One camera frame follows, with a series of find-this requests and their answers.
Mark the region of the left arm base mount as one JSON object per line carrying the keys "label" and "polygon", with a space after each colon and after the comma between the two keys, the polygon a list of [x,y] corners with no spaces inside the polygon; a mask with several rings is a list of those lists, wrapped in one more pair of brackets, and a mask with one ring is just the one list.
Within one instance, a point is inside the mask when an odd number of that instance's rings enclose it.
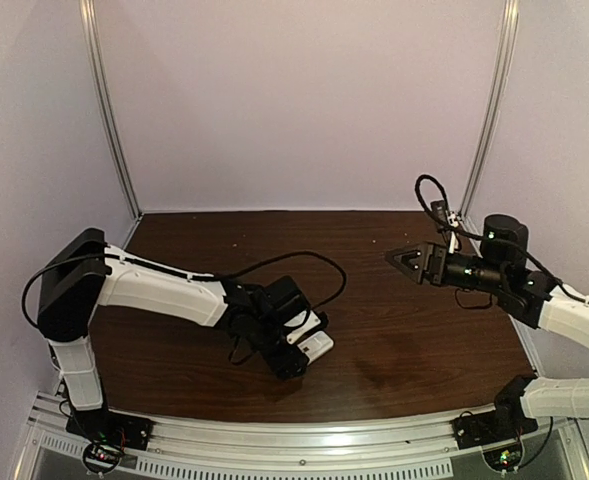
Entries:
{"label": "left arm base mount", "polygon": [[81,453],[83,466],[102,477],[112,473],[127,449],[145,451],[153,422],[144,417],[111,411],[75,412],[68,415],[66,431],[88,441]]}

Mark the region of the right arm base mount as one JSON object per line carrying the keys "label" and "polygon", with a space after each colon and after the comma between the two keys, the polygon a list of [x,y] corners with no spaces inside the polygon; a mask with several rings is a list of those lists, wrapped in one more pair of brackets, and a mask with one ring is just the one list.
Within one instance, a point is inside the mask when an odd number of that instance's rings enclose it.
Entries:
{"label": "right arm base mount", "polygon": [[524,435],[536,432],[533,419],[511,420],[496,410],[464,411],[450,422],[459,450],[479,447],[485,465],[501,475],[517,472],[525,463]]}

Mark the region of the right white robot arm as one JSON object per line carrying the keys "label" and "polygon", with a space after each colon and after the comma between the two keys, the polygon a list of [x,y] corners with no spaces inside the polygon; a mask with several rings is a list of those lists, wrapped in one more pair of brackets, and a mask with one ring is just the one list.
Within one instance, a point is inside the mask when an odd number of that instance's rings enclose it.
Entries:
{"label": "right white robot arm", "polygon": [[[489,294],[513,319],[589,349],[589,296],[541,268],[528,268],[529,230],[503,214],[485,218],[477,255],[424,242],[390,250],[386,261],[416,284]],[[494,401],[494,422],[511,433],[536,418],[589,418],[589,378],[517,376]]]}

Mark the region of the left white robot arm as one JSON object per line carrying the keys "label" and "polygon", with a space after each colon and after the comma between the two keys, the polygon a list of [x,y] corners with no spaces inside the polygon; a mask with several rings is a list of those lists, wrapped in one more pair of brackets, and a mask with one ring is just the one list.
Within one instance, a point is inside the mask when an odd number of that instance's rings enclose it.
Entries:
{"label": "left white robot arm", "polygon": [[302,375],[332,346],[290,277],[268,285],[191,273],[133,256],[88,228],[42,274],[37,327],[77,412],[105,407],[89,323],[99,306],[151,311],[244,339],[280,379]]}

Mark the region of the white remote control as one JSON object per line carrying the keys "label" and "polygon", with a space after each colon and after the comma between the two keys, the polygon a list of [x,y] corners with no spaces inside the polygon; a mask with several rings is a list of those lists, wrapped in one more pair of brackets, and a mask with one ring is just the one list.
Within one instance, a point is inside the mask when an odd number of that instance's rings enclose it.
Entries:
{"label": "white remote control", "polygon": [[297,347],[307,357],[308,363],[312,364],[328,353],[334,345],[334,340],[328,334],[318,331],[299,342]]}

